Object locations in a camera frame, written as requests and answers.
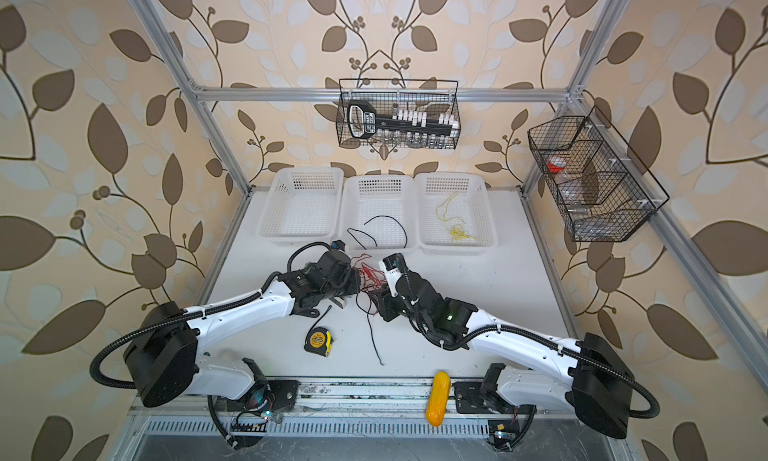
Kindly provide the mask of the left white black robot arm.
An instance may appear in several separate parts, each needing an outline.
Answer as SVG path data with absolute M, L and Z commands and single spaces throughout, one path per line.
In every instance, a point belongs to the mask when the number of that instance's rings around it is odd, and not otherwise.
M 233 448 L 241 442 L 215 411 L 227 400 L 243 412 L 271 418 L 278 395 L 251 358 L 214 356 L 212 348 L 260 324 L 304 316 L 320 319 L 318 304 L 358 293 L 359 274 L 342 241 L 321 242 L 324 253 L 302 268 L 291 263 L 253 291 L 227 300 L 180 308 L 154 308 L 141 327 L 110 342 L 89 366 L 91 378 L 115 389 L 134 390 L 147 408 L 179 396 L 203 396 L 219 434 Z

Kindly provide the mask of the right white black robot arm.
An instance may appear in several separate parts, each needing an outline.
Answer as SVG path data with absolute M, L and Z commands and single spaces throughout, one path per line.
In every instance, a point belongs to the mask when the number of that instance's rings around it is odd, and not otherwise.
M 401 253 L 383 258 L 379 267 L 386 284 L 374 303 L 385 321 L 406 317 L 443 351 L 467 349 L 501 357 L 486 373 L 484 408 L 498 411 L 550 401 L 572 408 L 586 426 L 615 439 L 626 438 L 630 419 L 659 415 L 659 401 L 601 336 L 542 334 L 444 297 L 407 266 Z

